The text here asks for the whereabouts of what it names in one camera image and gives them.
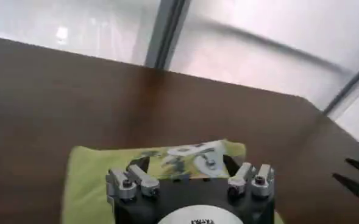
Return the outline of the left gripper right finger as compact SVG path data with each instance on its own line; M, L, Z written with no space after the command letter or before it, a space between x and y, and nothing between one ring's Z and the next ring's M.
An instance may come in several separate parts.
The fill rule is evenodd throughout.
M241 165L228 156L223 156L224 165L230 175L227 180L229 198L243 196L247 189L257 198L268 198L274 192L274 169L262 164L259 169L249 162Z

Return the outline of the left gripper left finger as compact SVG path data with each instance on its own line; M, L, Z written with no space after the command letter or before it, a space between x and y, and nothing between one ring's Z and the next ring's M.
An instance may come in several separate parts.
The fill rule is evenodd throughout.
M125 170L109 169L105 175L108 201L132 201L137 193L156 199L160 195L160 182L148 174L150 157L131 160Z

